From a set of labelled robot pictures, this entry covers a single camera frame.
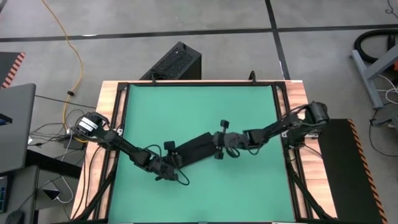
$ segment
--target yellow and black hazard stripe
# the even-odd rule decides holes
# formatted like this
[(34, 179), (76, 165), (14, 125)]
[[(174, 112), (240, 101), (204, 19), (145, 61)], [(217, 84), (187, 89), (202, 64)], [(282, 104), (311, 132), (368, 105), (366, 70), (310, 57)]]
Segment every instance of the yellow and black hazard stripe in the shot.
[(376, 201), (376, 205), (379, 208), (381, 220), (382, 220), (383, 224), (387, 224), (387, 217), (386, 217), (386, 214), (384, 213), (383, 206), (382, 206), (380, 198), (379, 198), (379, 194), (377, 193), (377, 190), (376, 190), (376, 186), (374, 185), (372, 174), (368, 167), (368, 162), (366, 160), (365, 154), (363, 153), (362, 145), (361, 145), (361, 142), (359, 141), (359, 137), (358, 137), (358, 132), (356, 131), (353, 120), (348, 119), (347, 121), (349, 122), (349, 125), (351, 126), (351, 129), (353, 131), (354, 139), (356, 141), (356, 146), (358, 147), (358, 152), (359, 152), (359, 155), (361, 156), (361, 160), (363, 163), (363, 167), (365, 169), (365, 173), (368, 176), (368, 181), (369, 181), (369, 184), (370, 184), (372, 192), (373, 192), (374, 200)]
[(14, 64), (12, 65), (9, 73), (7, 74), (6, 79), (1, 84), (0, 88), (8, 88), (11, 85), (12, 80), (17, 75), (17, 71), (22, 64), (23, 59), (25, 58), (25, 53), (20, 53), (15, 59)]

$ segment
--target green table surface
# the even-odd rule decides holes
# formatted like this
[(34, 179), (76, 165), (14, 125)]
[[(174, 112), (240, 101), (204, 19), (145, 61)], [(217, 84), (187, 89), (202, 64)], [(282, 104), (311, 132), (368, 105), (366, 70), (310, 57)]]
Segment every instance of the green table surface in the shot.
[[(205, 132), (263, 128), (277, 120), (270, 86), (130, 86), (124, 138), (138, 147)], [(209, 157), (184, 167), (189, 186), (133, 165), (120, 154), (110, 223), (126, 222), (293, 222), (294, 213), (282, 145), (272, 138), (258, 155)]]

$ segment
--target black computer tower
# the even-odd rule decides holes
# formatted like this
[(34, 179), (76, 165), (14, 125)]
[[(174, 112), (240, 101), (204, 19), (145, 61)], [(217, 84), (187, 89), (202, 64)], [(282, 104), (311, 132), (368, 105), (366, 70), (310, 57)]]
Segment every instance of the black computer tower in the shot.
[(178, 42), (140, 80), (201, 80), (201, 53)]

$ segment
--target black bracket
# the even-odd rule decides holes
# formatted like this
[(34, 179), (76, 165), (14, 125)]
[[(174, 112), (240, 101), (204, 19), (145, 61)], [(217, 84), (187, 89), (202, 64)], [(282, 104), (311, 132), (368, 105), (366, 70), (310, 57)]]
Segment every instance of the black bracket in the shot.
[(278, 88), (280, 88), (281, 90), (286, 90), (286, 83), (285, 82), (283, 82), (283, 81), (281, 81), (281, 82), (278, 82), (278, 81), (276, 81), (275, 82), (275, 85), (278, 87)]
[(175, 153), (175, 142), (174, 141), (164, 142), (163, 147), (165, 150), (167, 150), (167, 155), (172, 155), (173, 153)]
[[(223, 127), (223, 133), (218, 136), (218, 138), (223, 138), (224, 134), (226, 133), (226, 130), (229, 128), (229, 122), (226, 120), (221, 120), (220, 126)], [(216, 152), (214, 155), (215, 159), (224, 159), (224, 153), (223, 153), (223, 148), (221, 146), (217, 146), (219, 151)]]
[(154, 72), (151, 72), (151, 73), (150, 73), (150, 77), (151, 77), (151, 79), (152, 79), (152, 84), (153, 84), (154, 86), (156, 86), (156, 85), (157, 85), (157, 82), (156, 82), (156, 79), (155, 79), (155, 73), (154, 73)]
[(118, 83), (118, 91), (124, 90), (128, 85), (129, 83)]
[(252, 84), (253, 85), (257, 84), (256, 73), (254, 71), (250, 72), (249, 80), (252, 80)]

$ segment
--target concrete floor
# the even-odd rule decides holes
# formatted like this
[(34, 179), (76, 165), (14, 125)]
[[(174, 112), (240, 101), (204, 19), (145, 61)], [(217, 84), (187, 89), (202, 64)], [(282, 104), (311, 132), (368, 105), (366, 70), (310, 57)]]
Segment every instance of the concrete floor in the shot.
[[(398, 11), (398, 3), (391, 1)], [(357, 26), (396, 24), (380, 0), (271, 0), (278, 27)], [(48, 0), (69, 35), (119, 34), (181, 30), (271, 28), (263, 0)], [(0, 38), (60, 36), (62, 32), (40, 0), (8, 1), (0, 13)], [(384, 157), (369, 143), (371, 102), (348, 55), (357, 36), (366, 30), (283, 32), (280, 39), (293, 80), (303, 80), (309, 100), (328, 105), (332, 118), (351, 118), (376, 181), (390, 223), (398, 222), (398, 158)], [(125, 39), (74, 40), (85, 64), (85, 76), (75, 103), (95, 106), (103, 80), (140, 78), (176, 42), (203, 54), (203, 79), (246, 79), (251, 70), (258, 78), (283, 79), (277, 47), (271, 32), (258, 34), (185, 35)], [(364, 43), (374, 56), (382, 54), (385, 39)], [(0, 51), (25, 52), (26, 58), (13, 85), (35, 83), (37, 94), (60, 100), (79, 76), (78, 60), (64, 41), (0, 43)], [(382, 80), (381, 88), (388, 88)], [(386, 110), (394, 110), (390, 105)], [(63, 104), (36, 98), (32, 129), (60, 122)], [(60, 127), (45, 130), (49, 133)], [(373, 140), (381, 151), (398, 154), (394, 130), (374, 128)], [(49, 156), (63, 153), (62, 145), (35, 149)], [(77, 161), (81, 155), (67, 157)], [(50, 174), (41, 174), (42, 182)], [(70, 180), (76, 189), (77, 181)], [(69, 192), (62, 182), (62, 199)], [(67, 205), (70, 212), (72, 205)], [(62, 207), (42, 210), (39, 223), (66, 220)]]

